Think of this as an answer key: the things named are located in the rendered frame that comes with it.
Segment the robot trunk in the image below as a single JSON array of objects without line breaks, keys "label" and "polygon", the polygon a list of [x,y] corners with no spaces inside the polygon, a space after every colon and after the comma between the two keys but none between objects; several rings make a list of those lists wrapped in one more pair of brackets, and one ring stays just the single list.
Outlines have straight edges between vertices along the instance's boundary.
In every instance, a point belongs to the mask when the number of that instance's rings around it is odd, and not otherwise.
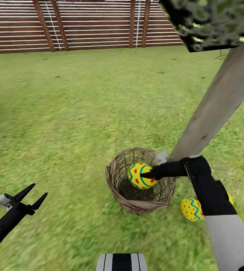
[{"label": "robot trunk", "polygon": [[148,271],[142,253],[101,253],[96,271]]}]

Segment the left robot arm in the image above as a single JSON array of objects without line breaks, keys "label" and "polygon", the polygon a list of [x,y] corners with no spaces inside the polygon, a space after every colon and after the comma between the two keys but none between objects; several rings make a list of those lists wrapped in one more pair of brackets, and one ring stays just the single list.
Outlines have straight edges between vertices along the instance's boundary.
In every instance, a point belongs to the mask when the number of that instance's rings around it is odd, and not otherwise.
[{"label": "left robot arm", "polygon": [[26,187],[14,197],[4,193],[0,195],[0,205],[6,207],[7,213],[0,219],[0,243],[6,235],[27,215],[33,215],[39,209],[41,203],[47,196],[47,192],[38,199],[33,205],[25,205],[21,200],[34,187],[35,183]]}]

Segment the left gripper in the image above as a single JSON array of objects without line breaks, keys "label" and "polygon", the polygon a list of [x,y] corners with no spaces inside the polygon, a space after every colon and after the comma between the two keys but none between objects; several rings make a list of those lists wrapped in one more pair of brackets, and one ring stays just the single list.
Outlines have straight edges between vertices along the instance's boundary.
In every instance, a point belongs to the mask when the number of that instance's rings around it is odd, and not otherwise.
[{"label": "left gripper", "polygon": [[26,187],[9,201],[9,204],[12,206],[12,208],[0,219],[0,227],[5,230],[11,231],[27,214],[32,216],[35,213],[35,210],[39,209],[41,203],[47,196],[47,192],[33,205],[25,205],[21,203],[21,200],[34,187],[34,185],[35,183]]}]

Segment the wicker basket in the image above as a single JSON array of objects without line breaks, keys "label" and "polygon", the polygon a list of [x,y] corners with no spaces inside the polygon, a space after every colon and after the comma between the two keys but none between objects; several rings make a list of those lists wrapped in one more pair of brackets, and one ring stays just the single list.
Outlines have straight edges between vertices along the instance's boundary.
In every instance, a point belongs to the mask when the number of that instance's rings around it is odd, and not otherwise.
[{"label": "wicker basket", "polygon": [[[128,176],[122,177],[122,173],[117,173],[120,169],[119,159],[122,156],[125,156],[126,153],[132,152],[147,152],[150,153],[153,157],[157,156],[153,149],[149,148],[142,148],[142,147],[133,147],[129,149],[124,149],[120,153],[118,153],[113,161],[106,166],[104,169],[104,176],[106,177],[106,182],[111,189],[112,194],[119,202],[120,206],[129,214],[132,215],[144,215],[146,213],[151,213],[154,210],[161,209],[167,206],[173,199],[173,195],[176,188],[176,181],[179,177],[168,177],[166,178],[167,185],[164,186],[165,178],[163,177],[157,182],[155,182],[155,186],[149,188],[151,194],[151,200],[148,199],[149,194],[147,192],[143,193],[143,198],[135,199],[133,194],[130,194],[128,189],[129,185],[126,186],[124,189],[124,196],[121,194],[121,186],[124,182],[128,181]],[[167,162],[176,162],[177,160],[174,158],[167,158]],[[118,175],[118,176],[117,176]],[[159,192],[155,194],[155,190],[158,189],[158,185],[161,186]],[[164,195],[164,197],[163,197]],[[128,199],[130,198],[130,199]]]}]

